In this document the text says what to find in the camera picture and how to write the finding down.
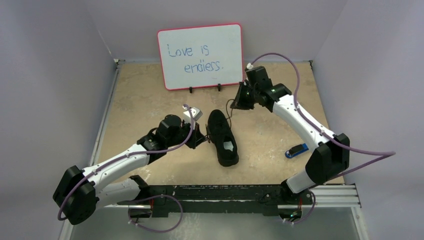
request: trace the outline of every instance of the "cable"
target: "cable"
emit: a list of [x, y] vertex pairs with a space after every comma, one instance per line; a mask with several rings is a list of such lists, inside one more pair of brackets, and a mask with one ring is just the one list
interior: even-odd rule
[[231, 115], [228, 114], [228, 103], [230, 101], [233, 101], [234, 102], [235, 100], [234, 99], [228, 99], [228, 101], [226, 101], [226, 104], [225, 104], [225, 111], [226, 111], [226, 115], [228, 116], [226, 119], [229, 120], [229, 129], [231, 129], [231, 126], [232, 126], [231, 117], [233, 116], [233, 108], [231, 108], [231, 111], [229, 111], [231, 113]]
[[144, 201], [147, 201], [147, 200], [157, 199], [157, 198], [162, 198], [162, 197], [172, 199], [176, 202], [176, 204], [178, 204], [178, 207], [179, 207], [181, 214], [179, 215], [178, 222], [173, 227], [166, 229], [166, 230], [156, 230], [156, 229], [152, 229], [152, 228], [140, 225], [138, 222], [135, 222], [131, 219], [130, 209], [128, 209], [128, 218], [129, 218], [128, 224], [133, 224], [136, 227], [142, 228], [144, 230], [147, 230], [147, 231], [150, 231], [150, 232], [153, 232], [153, 233], [160, 233], [160, 234], [161, 233], [167, 233], [167, 232], [170, 232], [170, 231], [176, 229], [178, 227], [178, 225], [180, 225], [181, 220], [183, 220], [183, 206], [181, 205], [181, 203], [175, 197], [170, 196], [170, 195], [156, 195], [156, 196], [151, 196], [151, 197], [148, 197], [148, 198], [145, 198], [145, 199], [134, 200], [134, 201], [130, 201], [130, 202], [139, 203], [139, 202], [144, 202]]
[[296, 77], [297, 77], [297, 84], [296, 84], [296, 89], [294, 90], [294, 94], [293, 94], [293, 98], [294, 98], [294, 107], [297, 109], [297, 112], [300, 114], [300, 116], [308, 123], [308, 124], [310, 124], [314, 129], [316, 129], [317, 131], [319, 131], [324, 137], [326, 137], [327, 139], [329, 139], [332, 143], [334, 143], [335, 145], [337, 145], [337, 146], [339, 146], [339, 147], [341, 147], [341, 148], [344, 148], [344, 149], [346, 149], [346, 150], [349, 150], [349, 151], [352, 151], [352, 152], [356, 152], [356, 153], [360, 153], [360, 154], [366, 154], [366, 155], [372, 155], [372, 156], [380, 156], [380, 157], [377, 157], [377, 158], [375, 158], [375, 159], [373, 159], [373, 160], [371, 160], [371, 161], [368, 161], [368, 162], [366, 162], [366, 163], [364, 163], [364, 164], [361, 164], [361, 165], [359, 165], [359, 166], [357, 166], [357, 167], [355, 167], [355, 168], [353, 168], [353, 169], [350, 169], [350, 170], [348, 170], [348, 171], [345, 171], [345, 172], [342, 172], [342, 173], [340, 173], [340, 174], [338, 174], [338, 175], [336, 175], [334, 178], [338, 178], [338, 177], [341, 177], [341, 176], [344, 176], [344, 175], [346, 175], [346, 174], [349, 174], [349, 173], [352, 173], [352, 172], [354, 172], [354, 171], [356, 171], [356, 170], [359, 170], [359, 169], [362, 169], [363, 167], [366, 167], [366, 166], [368, 166], [368, 165], [370, 165], [370, 164], [373, 164], [373, 163], [375, 163], [375, 162], [378, 162], [378, 161], [380, 161], [380, 160], [383, 160], [383, 159], [386, 159], [386, 158], [388, 158], [388, 157], [390, 157], [390, 156], [393, 156], [393, 155], [395, 155], [396, 154], [396, 152], [394, 152], [394, 151], [383, 151], [383, 152], [378, 152], [378, 151], [367, 151], [367, 150], [361, 150], [361, 149], [358, 149], [358, 148], [354, 148], [354, 147], [350, 147], [350, 146], [346, 146], [346, 145], [344, 145], [344, 144], [341, 144], [340, 142], [338, 142], [338, 141], [336, 141], [335, 139], [333, 139], [331, 136], [329, 136], [328, 134], [326, 134], [325, 132], [323, 132], [323, 131], [321, 131], [321, 129], [317, 126], [317, 125], [315, 125], [311, 120], [309, 120], [304, 114], [303, 114], [303, 112], [302, 112], [302, 110], [299, 108], [299, 106], [298, 106], [298, 91], [299, 91], [299, 87], [300, 87], [300, 85], [301, 85], [301, 77], [300, 77], [300, 74], [299, 74], [299, 70], [298, 70], [298, 68], [296, 67], [296, 65], [292, 62], [292, 60], [290, 60], [288, 57], [286, 57], [285, 55], [283, 55], [283, 54], [280, 54], [280, 53], [277, 53], [277, 52], [269, 52], [269, 53], [265, 53], [265, 54], [262, 54], [262, 55], [260, 55], [260, 56], [258, 56], [257, 58], [255, 58], [253, 61], [252, 61], [252, 63], [251, 64], [254, 64], [258, 59], [260, 59], [260, 58], [262, 58], [262, 57], [264, 57], [264, 56], [268, 56], [268, 55], [276, 55], [276, 56], [280, 56], [280, 57], [282, 57], [282, 58], [284, 58], [284, 59], [286, 59], [292, 66], [293, 66], [293, 68], [294, 68], [294, 71], [296, 72]]
[[[195, 120], [194, 120], [194, 118], [193, 118], [193, 114], [192, 114], [192, 111], [190, 110], [190, 107], [187, 105], [187, 104], [184, 104], [183, 105], [187, 110], [188, 110], [188, 113], [190, 114], [190, 124], [191, 124], [191, 126], [193, 126], [194, 125], [194, 122], [195, 122]], [[66, 195], [66, 197], [65, 197], [65, 199], [63, 200], [63, 202], [62, 202], [62, 204], [60, 205], [60, 209], [59, 209], [59, 213], [57, 214], [57, 219], [59, 220], [59, 221], [64, 221], [64, 220], [66, 220], [66, 219], [68, 219], [66, 216], [65, 217], [62, 217], [62, 213], [64, 212], [64, 208], [65, 208], [65, 206], [66, 206], [66, 204], [68, 203], [68, 201], [69, 201], [69, 198], [72, 196], [72, 194], [86, 181], [86, 180], [88, 180], [89, 178], [91, 178], [95, 173], [97, 173], [97, 172], [99, 172], [99, 171], [101, 171], [102, 169], [104, 169], [104, 168], [106, 168], [107, 166], [109, 166], [109, 165], [111, 165], [111, 164], [114, 164], [114, 163], [116, 163], [117, 161], [120, 161], [120, 160], [122, 160], [122, 159], [127, 159], [127, 158], [129, 158], [130, 156], [133, 156], [133, 155], [139, 155], [139, 154], [162, 154], [162, 153], [167, 153], [167, 152], [170, 152], [170, 151], [174, 151], [174, 150], [176, 150], [176, 149], [178, 149], [178, 148], [180, 148], [180, 147], [182, 147], [184, 144], [186, 144], [187, 143], [187, 141], [190, 139], [190, 137], [191, 137], [191, 135], [192, 135], [192, 133], [193, 133], [193, 128], [192, 127], [190, 127], [190, 131], [188, 132], [188, 135], [187, 135], [187, 137], [185, 138], [185, 140], [184, 141], [182, 141], [182, 143], [180, 143], [179, 145], [177, 145], [177, 146], [175, 146], [175, 147], [173, 147], [173, 148], [170, 148], [170, 149], [165, 149], [165, 150], [157, 150], [157, 151], [134, 151], [134, 152], [129, 152], [128, 154], [125, 154], [125, 155], [122, 155], [122, 156], [119, 156], [119, 157], [117, 157], [117, 158], [115, 158], [115, 159], [112, 159], [112, 160], [110, 160], [109, 162], [107, 162], [107, 163], [105, 163], [105, 164], [103, 164], [103, 165], [101, 165], [101, 166], [99, 166], [96, 170], [94, 170], [94, 171], [92, 171], [92, 172], [90, 172], [89, 174], [87, 174], [83, 179], [81, 179], [72, 189], [71, 189], [71, 191]]]

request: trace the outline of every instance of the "white connector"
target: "white connector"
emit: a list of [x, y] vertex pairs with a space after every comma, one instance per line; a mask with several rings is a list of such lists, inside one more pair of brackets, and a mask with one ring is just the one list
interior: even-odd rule
[[253, 68], [253, 65], [249, 62], [246, 66], [247, 69], [251, 70]]

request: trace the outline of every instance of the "whiteboard stand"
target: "whiteboard stand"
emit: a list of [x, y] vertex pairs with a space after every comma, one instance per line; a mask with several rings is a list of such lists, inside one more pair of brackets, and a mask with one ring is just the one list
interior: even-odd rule
[[[218, 83], [217, 88], [218, 88], [218, 92], [221, 92], [221, 83]], [[191, 94], [193, 93], [193, 87], [192, 86], [189, 86], [188, 90], [190, 91]]]

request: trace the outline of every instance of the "whiteboard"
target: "whiteboard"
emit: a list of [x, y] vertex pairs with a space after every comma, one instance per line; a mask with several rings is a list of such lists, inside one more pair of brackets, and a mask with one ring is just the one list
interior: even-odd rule
[[242, 81], [242, 27], [237, 23], [160, 30], [157, 41], [167, 90]]

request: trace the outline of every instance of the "blue object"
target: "blue object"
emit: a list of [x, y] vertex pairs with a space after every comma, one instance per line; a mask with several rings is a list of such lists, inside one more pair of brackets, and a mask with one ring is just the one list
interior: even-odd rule
[[291, 159], [291, 158], [296, 157], [297, 155], [302, 154], [302, 153], [304, 153], [308, 150], [309, 149], [308, 149], [308, 146], [306, 146], [306, 143], [299, 144], [299, 145], [296, 145], [296, 146], [290, 148], [288, 151], [286, 151], [285, 157], [288, 158], [288, 159]]

